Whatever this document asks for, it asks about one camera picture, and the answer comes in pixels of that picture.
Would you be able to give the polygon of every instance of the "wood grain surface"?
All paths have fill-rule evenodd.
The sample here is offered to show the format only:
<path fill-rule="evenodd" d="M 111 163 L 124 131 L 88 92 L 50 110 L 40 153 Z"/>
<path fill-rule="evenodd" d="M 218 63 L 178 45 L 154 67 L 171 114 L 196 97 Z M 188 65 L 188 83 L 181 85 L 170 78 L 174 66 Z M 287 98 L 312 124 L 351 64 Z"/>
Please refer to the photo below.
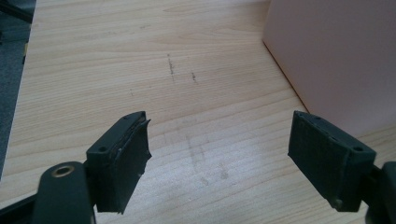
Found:
<path fill-rule="evenodd" d="M 287 156 L 302 103 L 262 43 L 270 2 L 37 0 L 0 207 L 146 110 L 153 158 L 124 215 L 98 223 L 362 223 Z M 360 138 L 395 160 L 396 127 Z"/>

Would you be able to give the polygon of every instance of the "gray carpet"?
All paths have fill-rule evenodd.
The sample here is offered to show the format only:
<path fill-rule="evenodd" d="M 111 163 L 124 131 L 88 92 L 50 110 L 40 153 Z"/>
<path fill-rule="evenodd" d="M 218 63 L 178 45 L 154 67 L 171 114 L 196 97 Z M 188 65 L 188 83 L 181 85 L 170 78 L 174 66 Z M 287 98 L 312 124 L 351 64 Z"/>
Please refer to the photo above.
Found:
<path fill-rule="evenodd" d="M 8 2 L 30 12 L 35 10 L 35 0 L 8 0 Z M 2 174 L 21 83 L 24 46 L 29 39 L 30 24 L 0 12 L 0 32 L 0 174 Z"/>

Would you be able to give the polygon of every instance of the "floor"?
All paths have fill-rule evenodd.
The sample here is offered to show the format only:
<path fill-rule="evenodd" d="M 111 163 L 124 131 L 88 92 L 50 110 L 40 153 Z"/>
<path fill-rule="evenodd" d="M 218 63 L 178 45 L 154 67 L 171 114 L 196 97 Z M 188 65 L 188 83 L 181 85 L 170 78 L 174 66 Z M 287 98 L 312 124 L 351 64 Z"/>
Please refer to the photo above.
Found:
<path fill-rule="evenodd" d="M 30 12 L 35 11 L 35 0 L 8 0 L 8 2 Z M 2 174 L 21 83 L 30 24 L 0 12 L 0 34 L 0 174 Z"/>

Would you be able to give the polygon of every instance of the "wooden desk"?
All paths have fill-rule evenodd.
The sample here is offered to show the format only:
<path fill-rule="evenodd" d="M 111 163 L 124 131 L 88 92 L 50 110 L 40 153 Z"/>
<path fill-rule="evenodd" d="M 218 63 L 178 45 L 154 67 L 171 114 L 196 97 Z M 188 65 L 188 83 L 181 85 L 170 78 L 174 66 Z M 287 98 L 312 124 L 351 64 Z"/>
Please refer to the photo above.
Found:
<path fill-rule="evenodd" d="M 304 110 L 262 44 L 268 1 L 38 0 L 0 207 L 146 110 L 153 158 L 123 216 L 98 223 L 362 223 L 332 210 L 287 156 Z M 395 160 L 396 128 L 369 134 Z"/>

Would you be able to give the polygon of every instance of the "hole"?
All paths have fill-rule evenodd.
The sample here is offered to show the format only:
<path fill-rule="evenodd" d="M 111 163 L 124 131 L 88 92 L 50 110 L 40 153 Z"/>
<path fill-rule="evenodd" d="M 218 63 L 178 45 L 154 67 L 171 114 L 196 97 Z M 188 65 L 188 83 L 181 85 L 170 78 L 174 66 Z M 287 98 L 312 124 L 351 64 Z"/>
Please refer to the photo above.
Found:
<path fill-rule="evenodd" d="M 361 147 L 353 147 L 353 149 L 354 149 L 355 151 L 363 151 L 363 148 L 361 148 Z"/>
<path fill-rule="evenodd" d="M 52 176 L 62 177 L 71 174 L 73 171 L 74 171 L 74 166 L 71 165 L 61 166 L 52 172 Z"/>

